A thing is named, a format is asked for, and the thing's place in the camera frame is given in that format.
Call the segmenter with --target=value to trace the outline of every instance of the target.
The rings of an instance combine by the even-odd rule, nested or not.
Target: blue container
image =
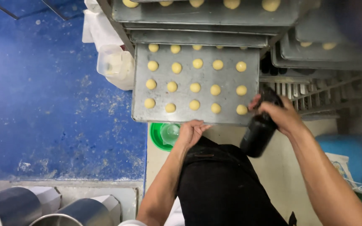
[[[353,180],[362,183],[362,136],[321,135],[315,139],[324,152],[348,156],[347,164]]]

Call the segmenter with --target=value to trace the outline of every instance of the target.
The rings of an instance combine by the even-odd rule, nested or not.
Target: metal cylinder
[[[0,191],[0,226],[28,226],[41,217],[37,196],[23,187]]]
[[[30,226],[113,226],[107,208],[94,199],[79,199],[56,213],[42,216]]]

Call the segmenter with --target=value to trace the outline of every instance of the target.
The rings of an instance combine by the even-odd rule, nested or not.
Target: person
[[[260,95],[248,106],[252,110]],[[310,202],[323,225],[362,225],[362,203],[321,150],[292,103],[263,102],[297,157]],[[121,226],[288,225],[274,208],[251,163],[234,145],[202,136],[210,126],[192,120],[149,187],[136,220]]]

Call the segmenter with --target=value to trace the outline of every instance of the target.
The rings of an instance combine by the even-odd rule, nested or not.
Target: hand
[[[204,125],[204,121],[202,120],[192,120],[182,124],[175,146],[181,146],[184,149],[189,150],[199,141],[202,133],[210,127],[212,126]]]
[[[260,98],[261,95],[257,94],[248,105],[248,109],[252,110],[258,104]],[[279,131],[287,137],[290,137],[293,133],[300,132],[301,129],[306,129],[306,126],[301,120],[300,115],[294,109],[291,101],[285,96],[280,96],[280,99],[282,99],[284,108],[264,101],[259,106],[258,113],[267,112],[272,120],[279,126]]]

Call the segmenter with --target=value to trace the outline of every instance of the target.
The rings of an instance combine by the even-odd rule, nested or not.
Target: black apron
[[[177,196],[186,226],[287,225],[241,149],[205,137],[185,157]]]

